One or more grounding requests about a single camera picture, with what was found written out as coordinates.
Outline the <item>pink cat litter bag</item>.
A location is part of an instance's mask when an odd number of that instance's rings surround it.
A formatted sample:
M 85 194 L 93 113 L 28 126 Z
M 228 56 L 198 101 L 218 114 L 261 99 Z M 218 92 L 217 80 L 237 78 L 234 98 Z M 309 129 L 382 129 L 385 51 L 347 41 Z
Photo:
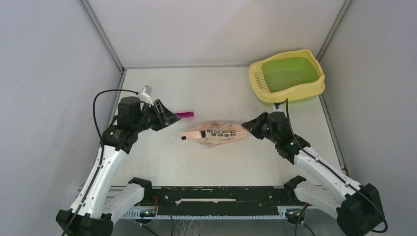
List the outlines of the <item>pink cat litter bag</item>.
M 225 121 L 201 123 L 190 131 L 181 132 L 182 140 L 195 140 L 202 145 L 213 148 L 247 138 L 249 132 L 240 124 Z

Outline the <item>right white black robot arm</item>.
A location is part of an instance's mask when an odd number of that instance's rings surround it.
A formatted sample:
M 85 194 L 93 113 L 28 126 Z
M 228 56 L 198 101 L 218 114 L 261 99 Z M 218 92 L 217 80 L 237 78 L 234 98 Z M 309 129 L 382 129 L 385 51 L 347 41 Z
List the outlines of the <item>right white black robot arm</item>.
M 322 186 L 315 187 L 302 180 L 284 191 L 286 202 L 296 205 L 301 201 L 315 206 L 334 218 L 347 236 L 376 233 L 380 224 L 384 228 L 379 233 L 388 230 L 378 189 L 370 183 L 363 185 L 331 166 L 304 138 L 293 132 L 284 112 L 264 112 L 242 123 L 242 127 L 259 140 L 270 140 L 281 157 Z

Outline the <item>magenta plastic scoop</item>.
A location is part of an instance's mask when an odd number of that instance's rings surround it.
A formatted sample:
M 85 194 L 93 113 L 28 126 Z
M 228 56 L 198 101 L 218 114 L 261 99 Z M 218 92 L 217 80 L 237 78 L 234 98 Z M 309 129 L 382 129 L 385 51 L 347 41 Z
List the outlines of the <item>magenta plastic scoop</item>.
M 176 113 L 176 115 L 179 116 L 180 118 L 192 118 L 192 117 L 194 117 L 193 112 Z

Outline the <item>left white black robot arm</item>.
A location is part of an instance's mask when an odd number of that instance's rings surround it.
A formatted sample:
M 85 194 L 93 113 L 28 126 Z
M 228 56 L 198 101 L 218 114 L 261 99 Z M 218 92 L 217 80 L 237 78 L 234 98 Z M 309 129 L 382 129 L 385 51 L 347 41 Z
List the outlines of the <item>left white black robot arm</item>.
M 152 182 L 132 178 L 120 194 L 106 201 L 113 178 L 137 142 L 139 133 L 159 131 L 178 121 L 157 99 L 150 104 L 138 97 L 124 97 L 118 113 L 101 136 L 101 147 L 85 186 L 68 210 L 60 210 L 56 222 L 65 236 L 109 236 L 114 225 L 135 204 L 148 205 L 154 198 Z

